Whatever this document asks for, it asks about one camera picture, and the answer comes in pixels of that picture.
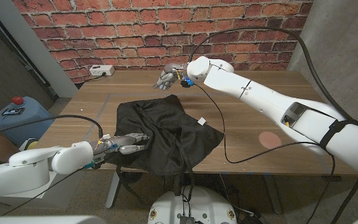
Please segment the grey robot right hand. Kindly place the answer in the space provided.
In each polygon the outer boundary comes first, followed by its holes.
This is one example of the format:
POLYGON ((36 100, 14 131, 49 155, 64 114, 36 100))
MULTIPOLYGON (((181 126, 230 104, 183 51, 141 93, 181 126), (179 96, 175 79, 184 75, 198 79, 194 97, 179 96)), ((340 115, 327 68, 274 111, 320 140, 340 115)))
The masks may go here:
POLYGON ((187 63, 166 64, 153 88, 168 90, 176 81, 187 77, 187 66, 187 63))

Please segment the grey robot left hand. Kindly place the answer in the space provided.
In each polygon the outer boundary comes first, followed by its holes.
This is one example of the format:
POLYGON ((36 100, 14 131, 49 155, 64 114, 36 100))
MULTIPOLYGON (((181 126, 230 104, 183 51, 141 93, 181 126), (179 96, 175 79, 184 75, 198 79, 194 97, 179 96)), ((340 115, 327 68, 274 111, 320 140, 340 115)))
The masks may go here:
POLYGON ((123 155, 143 151, 145 142, 150 139, 143 133, 130 133, 124 136, 104 135, 97 141, 90 142, 93 148, 93 158, 103 157, 105 154, 118 152, 123 155))

